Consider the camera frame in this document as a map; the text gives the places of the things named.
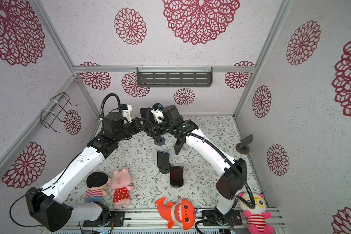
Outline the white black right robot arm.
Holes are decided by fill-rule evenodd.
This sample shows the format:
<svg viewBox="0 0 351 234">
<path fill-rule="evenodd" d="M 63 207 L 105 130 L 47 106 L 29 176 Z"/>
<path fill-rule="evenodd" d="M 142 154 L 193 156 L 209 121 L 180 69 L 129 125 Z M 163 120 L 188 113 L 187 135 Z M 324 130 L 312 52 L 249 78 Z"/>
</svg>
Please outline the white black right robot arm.
<svg viewBox="0 0 351 234">
<path fill-rule="evenodd" d="M 184 120 L 174 105 L 167 107 L 156 104 L 141 108 L 140 115 L 144 122 L 143 131 L 153 138 L 163 134 L 173 135 L 174 145 L 179 154 L 184 144 L 200 153 L 216 170 L 219 179 L 216 188 L 219 193 L 216 210 L 220 216 L 229 213 L 237 204 L 238 191 L 245 188 L 251 195 L 247 183 L 247 164 L 243 159 L 234 159 L 213 144 L 192 120 Z"/>
</svg>

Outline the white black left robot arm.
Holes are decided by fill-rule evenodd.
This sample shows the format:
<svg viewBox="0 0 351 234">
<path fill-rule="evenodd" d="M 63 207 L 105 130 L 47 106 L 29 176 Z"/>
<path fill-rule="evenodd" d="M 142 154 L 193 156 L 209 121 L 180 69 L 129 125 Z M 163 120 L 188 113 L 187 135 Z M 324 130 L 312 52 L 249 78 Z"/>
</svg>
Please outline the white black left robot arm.
<svg viewBox="0 0 351 234">
<path fill-rule="evenodd" d="M 40 189 L 32 187 L 26 192 L 30 216 L 49 231 L 58 231 L 73 222 L 92 221 L 103 226 L 111 220 L 109 208 L 102 202 L 70 203 L 67 197 L 121 141 L 142 131 L 142 120 L 138 117 L 119 127 L 114 126 L 114 121 L 112 114 L 104 118 L 101 131 L 59 175 Z"/>
</svg>

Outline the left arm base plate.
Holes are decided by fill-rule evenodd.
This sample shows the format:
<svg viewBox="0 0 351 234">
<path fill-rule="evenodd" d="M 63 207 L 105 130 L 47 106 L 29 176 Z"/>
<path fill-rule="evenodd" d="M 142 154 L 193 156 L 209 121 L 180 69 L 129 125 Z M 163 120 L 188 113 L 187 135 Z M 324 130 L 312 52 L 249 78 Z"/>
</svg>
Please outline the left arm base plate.
<svg viewBox="0 0 351 234">
<path fill-rule="evenodd" d="M 83 227 L 122 227 L 125 219 L 125 211 L 105 211 L 94 221 L 84 221 Z"/>
</svg>

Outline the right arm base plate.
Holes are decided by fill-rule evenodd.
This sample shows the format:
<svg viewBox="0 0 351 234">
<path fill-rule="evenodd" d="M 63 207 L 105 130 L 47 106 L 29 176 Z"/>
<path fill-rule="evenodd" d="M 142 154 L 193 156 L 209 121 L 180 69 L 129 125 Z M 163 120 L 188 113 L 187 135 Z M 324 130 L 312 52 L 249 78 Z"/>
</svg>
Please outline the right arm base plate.
<svg viewBox="0 0 351 234">
<path fill-rule="evenodd" d="M 232 209 L 222 215 L 217 209 L 202 211 L 204 226 L 241 226 L 243 224 L 239 210 Z"/>
</svg>

